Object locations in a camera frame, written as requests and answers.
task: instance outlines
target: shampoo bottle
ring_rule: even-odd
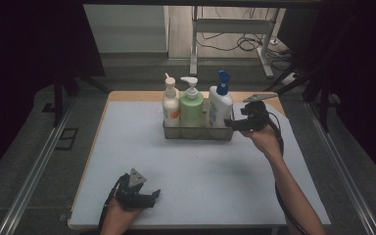
[[[175,88],[175,79],[167,73],[164,84],[164,127],[179,127],[179,90]]]
[[[181,127],[202,127],[203,126],[203,93],[199,92],[195,86],[197,85],[197,77],[184,76],[181,80],[189,83],[190,88],[181,92],[179,98]],[[200,129],[183,128],[181,134],[184,138],[195,139],[200,134]]]
[[[225,119],[231,119],[233,98],[228,92],[230,75],[224,70],[218,72],[220,83],[210,88],[210,106],[207,110],[205,126],[211,128],[225,128]]]

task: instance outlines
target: blue cap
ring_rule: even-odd
[[[220,83],[216,87],[216,93],[218,95],[226,95],[228,93],[228,81],[230,80],[230,74],[224,70],[218,72]]]

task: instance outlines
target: white pump head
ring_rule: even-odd
[[[197,77],[193,77],[193,76],[182,76],[181,80],[188,82],[189,85],[191,86],[187,90],[187,97],[188,97],[188,99],[190,99],[190,100],[197,99],[198,90],[195,88],[195,86],[197,85],[198,78]]]
[[[166,86],[166,91],[164,94],[166,97],[173,98],[176,96],[175,87],[175,78],[170,77],[167,73],[165,73],[166,79],[164,80],[164,84]]]

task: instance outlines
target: wooden floor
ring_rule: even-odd
[[[229,18],[229,19],[270,19],[274,9],[266,8],[233,8],[233,7],[199,7],[199,18]],[[272,39],[275,38],[282,22],[285,10],[281,9],[276,21],[276,27],[272,33]],[[169,58],[187,59],[190,58],[190,49],[192,44],[192,8],[191,7],[169,7]],[[220,49],[231,49],[236,47],[238,39],[243,34],[225,33],[213,37],[215,33],[197,33],[197,40],[203,45],[208,45]],[[203,47],[197,43],[198,58],[257,58],[258,53],[254,51],[244,51],[236,48],[230,51],[218,50],[210,47]],[[248,42],[242,44],[244,48],[253,48]],[[270,45],[270,47],[282,47],[284,45]]]

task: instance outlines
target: white wall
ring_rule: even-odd
[[[167,52],[167,6],[84,5],[100,53]]]

